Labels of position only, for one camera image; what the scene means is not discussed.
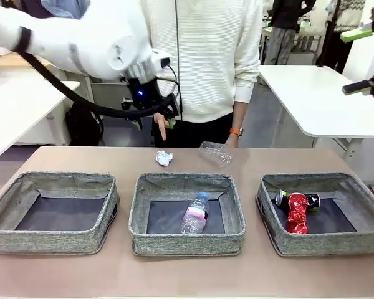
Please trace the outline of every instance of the bottle label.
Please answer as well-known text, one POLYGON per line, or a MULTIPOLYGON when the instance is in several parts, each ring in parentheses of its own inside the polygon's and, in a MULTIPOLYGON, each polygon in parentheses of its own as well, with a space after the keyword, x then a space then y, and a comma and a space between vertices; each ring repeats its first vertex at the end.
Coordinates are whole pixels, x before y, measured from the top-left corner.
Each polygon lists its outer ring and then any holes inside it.
POLYGON ((205 220, 205 211, 197 208, 197 207, 189 207, 187 209, 187 213, 189 216, 195 216, 198 218, 201 218, 202 220, 205 220))

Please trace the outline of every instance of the gray fabric bin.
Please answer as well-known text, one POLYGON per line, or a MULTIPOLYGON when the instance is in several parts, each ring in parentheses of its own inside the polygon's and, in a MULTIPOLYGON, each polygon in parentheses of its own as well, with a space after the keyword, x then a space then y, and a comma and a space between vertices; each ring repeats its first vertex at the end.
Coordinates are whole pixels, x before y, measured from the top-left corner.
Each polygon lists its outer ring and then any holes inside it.
POLYGON ((137 255, 237 255, 245 230, 236 185, 227 175, 146 173, 138 178, 129 217, 137 255), (206 227, 202 234, 183 235, 183 215, 200 191, 209 193, 206 227))
POLYGON ((280 255, 374 253, 374 195, 349 174, 266 175, 261 179, 257 205, 280 255), (284 216, 274 202, 279 189, 319 194, 322 199, 319 211, 307 216, 309 234, 291 234, 284 229, 284 216))
POLYGON ((0 253, 96 253, 117 206, 113 176, 22 173, 0 195, 0 253))

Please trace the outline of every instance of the orange watch strap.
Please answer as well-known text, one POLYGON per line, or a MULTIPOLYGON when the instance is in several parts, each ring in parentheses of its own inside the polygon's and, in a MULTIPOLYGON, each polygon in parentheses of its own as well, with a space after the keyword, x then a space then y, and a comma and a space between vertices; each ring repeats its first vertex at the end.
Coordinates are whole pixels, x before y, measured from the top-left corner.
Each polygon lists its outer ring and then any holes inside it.
POLYGON ((230 133, 239 136, 239 135, 241 134, 241 129, 231 128, 231 129, 230 129, 230 133))

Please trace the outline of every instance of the black can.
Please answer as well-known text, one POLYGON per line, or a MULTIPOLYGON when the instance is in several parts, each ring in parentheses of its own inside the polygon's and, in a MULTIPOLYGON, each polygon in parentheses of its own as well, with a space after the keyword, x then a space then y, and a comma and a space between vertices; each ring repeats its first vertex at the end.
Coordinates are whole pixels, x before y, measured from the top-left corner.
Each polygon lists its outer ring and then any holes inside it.
MULTIPOLYGON (((286 193, 284 190, 279 190, 279 193, 274 198, 276 206, 285 212, 289 212, 288 197, 290 194, 286 193)), ((320 209, 320 196, 316 193, 304 194, 306 196, 308 206, 307 212, 317 212, 320 209)))

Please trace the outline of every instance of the transparent plastic cup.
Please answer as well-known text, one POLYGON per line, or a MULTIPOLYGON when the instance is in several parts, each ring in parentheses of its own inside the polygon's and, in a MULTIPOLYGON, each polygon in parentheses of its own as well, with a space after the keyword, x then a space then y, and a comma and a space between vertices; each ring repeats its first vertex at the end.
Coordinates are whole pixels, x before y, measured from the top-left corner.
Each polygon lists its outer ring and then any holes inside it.
POLYGON ((230 164, 232 156, 226 145, 215 142, 202 142, 199 150, 205 159, 220 168, 226 167, 230 164))

